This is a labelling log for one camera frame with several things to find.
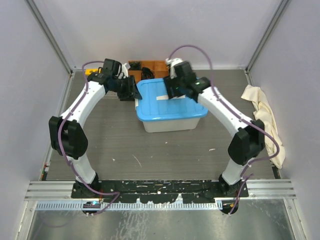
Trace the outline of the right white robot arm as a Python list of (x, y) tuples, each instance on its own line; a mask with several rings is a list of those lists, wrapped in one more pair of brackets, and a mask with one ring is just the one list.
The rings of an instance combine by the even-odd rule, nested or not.
[(205, 107), (230, 133), (230, 160), (218, 178), (220, 193), (231, 197), (241, 184), (245, 167), (265, 148), (264, 123), (252, 120), (228, 102), (207, 77), (198, 78), (188, 61), (166, 59), (169, 75), (164, 84), (169, 99), (185, 96)]

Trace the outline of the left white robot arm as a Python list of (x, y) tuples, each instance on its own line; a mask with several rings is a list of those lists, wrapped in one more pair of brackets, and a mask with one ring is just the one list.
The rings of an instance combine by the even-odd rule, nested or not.
[(128, 63), (109, 58), (101, 63), (98, 70), (83, 75), (84, 86), (70, 107), (48, 122), (51, 147), (64, 157), (75, 174), (76, 186), (88, 198), (97, 197), (101, 185), (87, 155), (89, 142), (83, 129), (87, 118), (108, 92), (116, 93), (121, 101), (142, 99)]

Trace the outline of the yellow test tube rack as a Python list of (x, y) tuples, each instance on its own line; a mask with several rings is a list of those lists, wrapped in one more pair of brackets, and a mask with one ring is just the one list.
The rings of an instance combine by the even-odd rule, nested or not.
[(85, 70), (85, 75), (89, 76), (92, 73), (99, 73), (100, 70), (98, 68), (90, 68)]

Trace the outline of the blue plastic lid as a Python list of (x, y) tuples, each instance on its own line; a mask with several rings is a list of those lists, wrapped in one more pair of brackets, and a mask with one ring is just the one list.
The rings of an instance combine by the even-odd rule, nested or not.
[(142, 122), (203, 118), (208, 113), (205, 107), (188, 97), (169, 99), (162, 78), (141, 80), (137, 88), (142, 99), (136, 101), (135, 110)]

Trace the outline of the white plastic tub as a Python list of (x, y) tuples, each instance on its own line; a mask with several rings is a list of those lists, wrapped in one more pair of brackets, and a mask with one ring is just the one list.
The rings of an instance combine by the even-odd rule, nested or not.
[(146, 132), (159, 133), (193, 130), (197, 127), (201, 118), (141, 122), (143, 123)]

